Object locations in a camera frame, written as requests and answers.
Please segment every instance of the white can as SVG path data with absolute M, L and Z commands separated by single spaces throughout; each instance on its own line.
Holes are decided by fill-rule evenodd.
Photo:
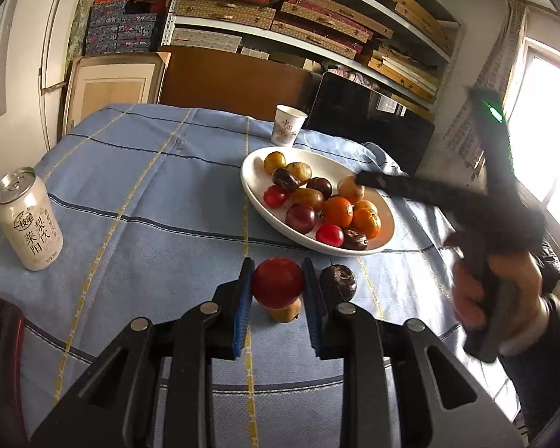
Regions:
M 60 254 L 63 237 L 48 191 L 31 167 L 0 181 L 0 225 L 23 266 L 39 271 Z
M 276 146 L 292 146 L 306 119 L 307 115 L 294 107 L 276 106 L 271 142 Z

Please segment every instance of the blue tablecloth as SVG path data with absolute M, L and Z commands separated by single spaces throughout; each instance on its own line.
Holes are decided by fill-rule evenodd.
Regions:
M 37 165 L 64 235 L 60 257 L 28 271 L 0 231 L 0 297 L 27 318 L 21 385 L 28 434 L 131 319 L 182 316 L 236 278 L 245 255 L 255 264 L 276 255 L 301 263 L 308 255 L 319 270 L 347 264 L 358 277 L 354 303 L 395 323 L 423 320 L 515 416 L 517 398 L 501 366 L 462 350 L 450 302 L 457 255 L 441 246 L 451 232 L 442 213 L 388 198 L 396 222 L 388 249 L 360 259 L 303 249 L 258 215 L 240 185 L 243 158 L 270 146 L 271 129 L 225 112 L 119 104 L 85 119 Z M 354 171 L 399 171 L 373 144 L 302 131 L 295 146 Z M 342 362 L 315 358 L 304 315 L 275 324 L 254 303 L 249 329 L 240 360 L 214 364 L 218 446 L 338 446 Z M 164 375 L 162 398 L 166 388 Z

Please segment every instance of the human hand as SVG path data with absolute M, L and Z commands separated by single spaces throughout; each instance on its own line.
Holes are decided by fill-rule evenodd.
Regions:
M 446 245 L 454 245 L 446 240 Z M 490 269 L 502 280 L 514 281 L 519 290 L 519 305 L 506 339 L 515 336 L 531 324 L 541 311 L 542 277 L 533 257 L 527 251 L 493 254 L 488 258 Z M 456 318 L 468 329 L 485 326 L 485 314 L 478 305 L 484 298 L 481 283 L 458 261 L 452 268 L 454 290 L 452 302 Z

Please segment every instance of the green light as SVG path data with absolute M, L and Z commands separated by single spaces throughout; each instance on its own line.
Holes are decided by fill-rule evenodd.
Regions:
M 487 101 L 481 100 L 481 104 L 483 104 L 483 106 L 485 106 L 488 110 L 490 110 L 490 113 L 492 114 L 492 116 L 494 118 L 496 118 L 500 123 L 502 123 L 504 121 L 504 118 L 502 117 L 502 115 L 490 103 L 488 103 Z
M 495 108 L 490 106 L 490 113 L 496 118 L 500 123 L 503 121 L 502 115 L 496 111 Z

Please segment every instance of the window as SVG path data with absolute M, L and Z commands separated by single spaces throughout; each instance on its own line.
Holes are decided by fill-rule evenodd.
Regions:
M 521 192 L 546 211 L 560 243 L 560 59 L 529 50 L 526 62 L 509 118 L 512 159 Z

